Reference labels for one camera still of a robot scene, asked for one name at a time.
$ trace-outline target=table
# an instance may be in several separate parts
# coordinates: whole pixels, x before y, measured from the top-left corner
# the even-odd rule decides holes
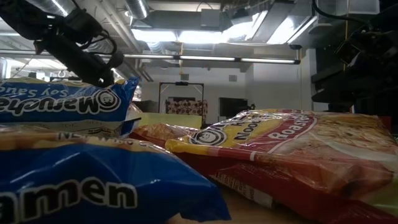
[[[205,222],[205,224],[253,224],[253,223],[270,223],[270,224],[307,224],[315,223],[306,220],[291,211],[290,209],[276,205],[275,208],[265,208],[255,202],[252,202],[240,194],[230,189],[221,187],[221,192],[228,205],[231,214],[231,221],[215,221]],[[191,220],[184,220],[177,215],[169,220],[168,224],[193,224],[198,223]]]

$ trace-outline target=maruchan soy sauce ramen package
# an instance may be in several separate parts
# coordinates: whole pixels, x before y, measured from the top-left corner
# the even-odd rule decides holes
[[[107,88],[79,82],[12,78],[0,82],[0,124],[19,123],[97,136],[128,135],[126,121],[138,79]]]

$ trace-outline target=red ramen package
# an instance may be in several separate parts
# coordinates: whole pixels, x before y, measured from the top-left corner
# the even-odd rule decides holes
[[[247,198],[269,205],[269,195],[308,219],[398,222],[398,145],[376,116],[245,111],[166,148]]]

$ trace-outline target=ramen noodle package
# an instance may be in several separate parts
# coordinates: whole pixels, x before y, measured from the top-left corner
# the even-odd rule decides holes
[[[138,127],[130,134],[130,138],[150,141],[164,147],[166,140],[175,139],[199,131],[195,128],[181,127],[169,124],[148,124]]]
[[[33,126],[0,133],[0,223],[230,219],[214,184],[152,143]]]
[[[166,148],[252,200],[270,195],[312,220],[398,222],[398,145],[375,116],[246,111]]]
[[[139,119],[127,109],[138,79],[107,88],[79,82],[45,82],[34,78],[0,81],[0,123],[41,126],[98,136],[129,134]]]

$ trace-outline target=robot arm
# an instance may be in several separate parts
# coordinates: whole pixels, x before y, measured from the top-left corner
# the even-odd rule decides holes
[[[25,0],[0,0],[0,17],[22,37],[34,40],[36,54],[48,51],[83,82],[101,87],[114,83],[111,69],[122,64],[124,56],[108,32],[84,9],[76,5],[67,17],[62,17]],[[84,51],[98,36],[112,42],[112,52]],[[105,63],[96,54],[112,57]]]

